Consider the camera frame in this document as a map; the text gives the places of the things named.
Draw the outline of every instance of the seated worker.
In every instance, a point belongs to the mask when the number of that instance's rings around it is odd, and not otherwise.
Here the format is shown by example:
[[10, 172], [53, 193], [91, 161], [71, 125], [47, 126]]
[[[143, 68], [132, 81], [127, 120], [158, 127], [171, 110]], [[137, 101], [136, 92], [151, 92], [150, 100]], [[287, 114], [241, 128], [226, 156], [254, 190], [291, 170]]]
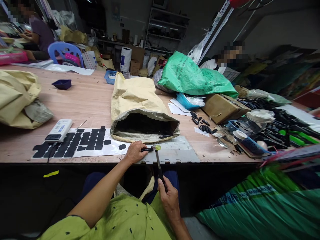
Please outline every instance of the seated worker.
[[37, 13], [33, 11], [32, 0], [12, 0], [14, 7], [18, 7], [25, 19], [29, 19], [32, 27], [32, 33], [24, 32], [20, 34], [22, 38], [30, 40], [38, 45], [40, 51], [26, 51], [31, 52], [36, 60], [48, 60], [48, 47], [54, 43], [54, 35], [50, 27], [41, 20]]
[[244, 43], [241, 41], [233, 42], [232, 46], [225, 46], [221, 55], [214, 55], [212, 59], [204, 62], [200, 68], [209, 68], [218, 70], [220, 67], [234, 67], [235, 59], [238, 55], [242, 54]]
[[[146, 147], [141, 141], [131, 143], [126, 156], [98, 183], [95, 183], [97, 178], [88, 179], [89, 175], [83, 189], [86, 195], [64, 219], [48, 228], [39, 239], [192, 239], [180, 216], [178, 190], [165, 176], [168, 192], [160, 179], [155, 181], [157, 194], [151, 192], [149, 198], [154, 199], [147, 200], [152, 201], [151, 205], [125, 194], [111, 199], [126, 170], [148, 154], [147, 151], [140, 152]], [[92, 183], [96, 185], [90, 189], [88, 184]]]

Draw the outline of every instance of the purple shirt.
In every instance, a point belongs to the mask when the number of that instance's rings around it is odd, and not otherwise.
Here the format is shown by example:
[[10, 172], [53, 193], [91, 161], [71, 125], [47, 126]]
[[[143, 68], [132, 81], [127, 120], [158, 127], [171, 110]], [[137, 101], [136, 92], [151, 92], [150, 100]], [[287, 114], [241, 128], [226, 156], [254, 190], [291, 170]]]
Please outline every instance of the purple shirt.
[[39, 35], [39, 49], [48, 52], [48, 47], [54, 43], [54, 36], [49, 26], [36, 16], [30, 20], [32, 31]]

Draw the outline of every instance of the plastic chair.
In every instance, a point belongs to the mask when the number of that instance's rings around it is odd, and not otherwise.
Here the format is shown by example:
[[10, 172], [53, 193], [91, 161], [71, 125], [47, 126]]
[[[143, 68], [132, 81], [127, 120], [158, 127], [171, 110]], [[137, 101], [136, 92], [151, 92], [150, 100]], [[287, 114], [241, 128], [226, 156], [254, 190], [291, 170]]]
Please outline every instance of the plastic chair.
[[50, 46], [48, 47], [49, 56], [53, 60], [53, 63], [59, 64], [55, 55], [55, 51], [57, 51], [63, 59], [66, 59], [63, 53], [70, 53], [76, 57], [78, 54], [81, 62], [81, 66], [82, 68], [84, 68], [82, 54], [78, 47], [72, 45], [71, 43], [66, 43], [66, 42], [51, 43]]

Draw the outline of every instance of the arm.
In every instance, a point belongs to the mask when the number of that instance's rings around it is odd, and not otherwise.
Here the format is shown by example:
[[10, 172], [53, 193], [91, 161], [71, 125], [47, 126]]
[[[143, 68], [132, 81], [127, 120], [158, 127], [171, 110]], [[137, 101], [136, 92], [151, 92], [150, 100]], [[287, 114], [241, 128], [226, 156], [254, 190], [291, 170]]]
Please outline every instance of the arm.
[[178, 191], [174, 186], [172, 186], [168, 178], [163, 176], [163, 179], [168, 187], [168, 192], [166, 193], [163, 182], [160, 178], [158, 179], [158, 185], [161, 201], [169, 218], [171, 227], [173, 228], [178, 240], [192, 240], [187, 226], [180, 215]]
[[39, 35], [34, 32], [32, 34], [30, 34], [28, 32], [24, 32], [24, 33], [20, 34], [20, 37], [27, 39], [31, 42], [34, 42], [35, 44], [39, 44]]
[[147, 146], [141, 141], [131, 143], [126, 156], [69, 212], [82, 217], [93, 228], [106, 210], [114, 190], [126, 170], [141, 160], [148, 151], [140, 152]]

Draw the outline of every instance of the yellow tape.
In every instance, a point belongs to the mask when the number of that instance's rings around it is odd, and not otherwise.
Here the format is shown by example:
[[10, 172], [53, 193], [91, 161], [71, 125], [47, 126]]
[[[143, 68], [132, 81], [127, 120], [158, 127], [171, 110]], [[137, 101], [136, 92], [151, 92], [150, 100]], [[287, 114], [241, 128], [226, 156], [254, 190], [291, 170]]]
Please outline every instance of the yellow tape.
[[59, 174], [59, 170], [58, 170], [58, 171], [55, 171], [55, 172], [52, 172], [52, 173], [49, 173], [49, 174], [46, 174], [46, 175], [43, 175], [43, 177], [44, 177], [44, 178], [45, 178], [45, 177], [51, 177], [51, 176], [57, 175], [57, 174]]

